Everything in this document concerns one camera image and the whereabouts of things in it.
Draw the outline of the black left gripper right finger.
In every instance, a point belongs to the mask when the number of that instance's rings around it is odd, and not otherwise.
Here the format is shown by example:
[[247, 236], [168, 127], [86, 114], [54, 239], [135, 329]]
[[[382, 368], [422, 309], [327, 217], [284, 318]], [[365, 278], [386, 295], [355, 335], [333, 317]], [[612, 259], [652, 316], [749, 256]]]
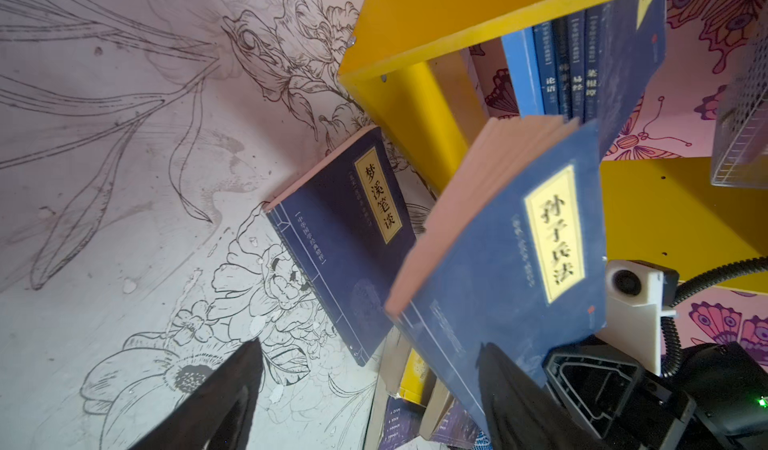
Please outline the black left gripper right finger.
[[497, 345], [477, 359], [482, 408], [495, 449], [604, 449]]

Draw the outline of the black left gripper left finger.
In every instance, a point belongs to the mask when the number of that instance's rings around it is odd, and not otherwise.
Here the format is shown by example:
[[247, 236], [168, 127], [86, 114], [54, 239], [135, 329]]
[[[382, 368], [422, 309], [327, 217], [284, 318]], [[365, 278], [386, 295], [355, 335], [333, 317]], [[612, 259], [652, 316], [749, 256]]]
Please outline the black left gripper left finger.
[[244, 449], [264, 373], [262, 345], [241, 345], [135, 449]]

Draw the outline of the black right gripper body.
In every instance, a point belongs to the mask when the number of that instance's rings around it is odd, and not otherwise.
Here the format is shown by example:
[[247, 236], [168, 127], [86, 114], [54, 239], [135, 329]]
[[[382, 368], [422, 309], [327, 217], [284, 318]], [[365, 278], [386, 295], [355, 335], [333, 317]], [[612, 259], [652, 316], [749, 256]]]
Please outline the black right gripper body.
[[547, 387], [611, 449], [764, 449], [767, 374], [737, 343], [682, 352], [671, 378], [607, 345], [550, 352]]

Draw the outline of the blue book yellow label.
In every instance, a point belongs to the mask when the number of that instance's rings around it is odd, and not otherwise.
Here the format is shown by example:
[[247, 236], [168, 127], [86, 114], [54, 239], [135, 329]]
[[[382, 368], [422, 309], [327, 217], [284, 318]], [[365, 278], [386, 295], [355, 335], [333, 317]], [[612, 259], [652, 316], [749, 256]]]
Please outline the blue book yellow label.
[[490, 119], [394, 280], [386, 312], [479, 426], [483, 346], [543, 386], [552, 348], [605, 325], [601, 158], [596, 121]]

